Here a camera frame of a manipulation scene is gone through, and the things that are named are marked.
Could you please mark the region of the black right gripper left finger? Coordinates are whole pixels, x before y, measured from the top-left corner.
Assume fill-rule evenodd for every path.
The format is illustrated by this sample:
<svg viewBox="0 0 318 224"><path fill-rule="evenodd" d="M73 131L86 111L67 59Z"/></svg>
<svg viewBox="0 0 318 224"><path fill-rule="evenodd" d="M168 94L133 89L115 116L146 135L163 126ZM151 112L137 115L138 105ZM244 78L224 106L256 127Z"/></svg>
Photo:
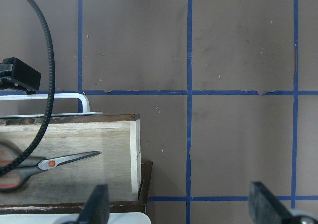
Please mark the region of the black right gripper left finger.
<svg viewBox="0 0 318 224"><path fill-rule="evenodd" d="M97 185L77 218L78 224L107 224L110 216L108 185Z"/></svg>

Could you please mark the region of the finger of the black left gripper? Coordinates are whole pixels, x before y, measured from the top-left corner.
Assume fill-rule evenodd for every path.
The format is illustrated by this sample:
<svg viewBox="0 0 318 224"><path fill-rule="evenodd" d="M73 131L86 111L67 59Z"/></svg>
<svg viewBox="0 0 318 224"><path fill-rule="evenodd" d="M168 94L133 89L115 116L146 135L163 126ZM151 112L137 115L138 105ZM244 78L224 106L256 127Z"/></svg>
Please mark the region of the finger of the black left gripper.
<svg viewBox="0 0 318 224"><path fill-rule="evenodd" d="M0 89L17 90L36 94L39 90L41 73L16 57L3 60L0 64Z"/></svg>

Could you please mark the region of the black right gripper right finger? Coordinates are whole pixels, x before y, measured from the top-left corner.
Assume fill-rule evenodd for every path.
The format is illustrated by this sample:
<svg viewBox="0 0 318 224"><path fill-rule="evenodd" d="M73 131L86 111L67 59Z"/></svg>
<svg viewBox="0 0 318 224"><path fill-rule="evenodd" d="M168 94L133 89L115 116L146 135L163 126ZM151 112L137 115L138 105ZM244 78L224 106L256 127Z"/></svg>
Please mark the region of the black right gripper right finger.
<svg viewBox="0 0 318 224"><path fill-rule="evenodd" d="M255 224L292 224L293 215L259 181L249 186L249 215Z"/></svg>

